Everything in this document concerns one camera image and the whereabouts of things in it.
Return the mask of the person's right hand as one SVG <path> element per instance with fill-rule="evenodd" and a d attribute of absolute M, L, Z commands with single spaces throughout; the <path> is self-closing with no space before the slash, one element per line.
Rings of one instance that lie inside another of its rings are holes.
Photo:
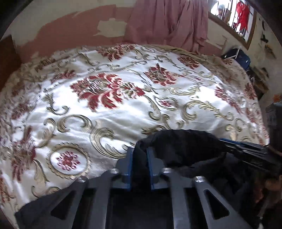
<path fill-rule="evenodd" d="M 251 200 L 259 203 L 264 198 L 264 192 L 270 197 L 271 204 L 281 202 L 281 175 L 270 176 L 263 172 L 256 172 L 251 192 Z"/>

